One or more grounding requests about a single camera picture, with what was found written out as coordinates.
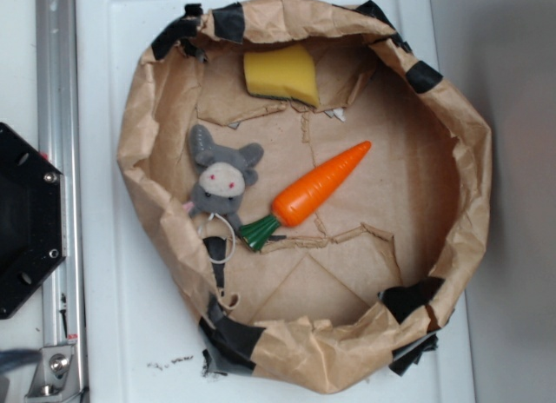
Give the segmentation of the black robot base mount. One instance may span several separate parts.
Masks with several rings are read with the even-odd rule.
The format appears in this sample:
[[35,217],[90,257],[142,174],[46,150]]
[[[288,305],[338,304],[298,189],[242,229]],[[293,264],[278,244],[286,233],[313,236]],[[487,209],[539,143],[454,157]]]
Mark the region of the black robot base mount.
[[1,124],[1,318],[11,318],[65,258],[63,175]]

